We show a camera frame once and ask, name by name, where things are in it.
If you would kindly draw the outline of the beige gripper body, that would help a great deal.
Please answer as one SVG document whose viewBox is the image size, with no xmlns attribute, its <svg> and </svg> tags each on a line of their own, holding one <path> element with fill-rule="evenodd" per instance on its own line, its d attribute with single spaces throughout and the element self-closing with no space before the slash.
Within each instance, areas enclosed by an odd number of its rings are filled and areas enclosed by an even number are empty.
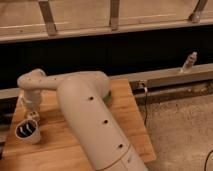
<svg viewBox="0 0 213 171">
<path fill-rule="evenodd" d="M 34 119 L 37 122 L 40 121 L 40 104 L 42 100 L 40 98 L 30 101 L 25 99 L 24 97 L 21 98 L 21 105 L 24 108 L 24 116 L 26 119 Z"/>
</svg>

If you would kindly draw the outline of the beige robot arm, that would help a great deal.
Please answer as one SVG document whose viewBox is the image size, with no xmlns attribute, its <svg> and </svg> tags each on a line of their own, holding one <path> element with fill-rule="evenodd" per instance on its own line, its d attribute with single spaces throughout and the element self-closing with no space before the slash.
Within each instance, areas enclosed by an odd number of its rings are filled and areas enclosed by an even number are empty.
<svg viewBox="0 0 213 171">
<path fill-rule="evenodd" d="M 54 90 L 60 110 L 94 171 L 148 171 L 106 106 L 110 79 L 102 71 L 48 76 L 41 69 L 17 79 L 27 109 L 41 103 L 40 92 Z"/>
</svg>

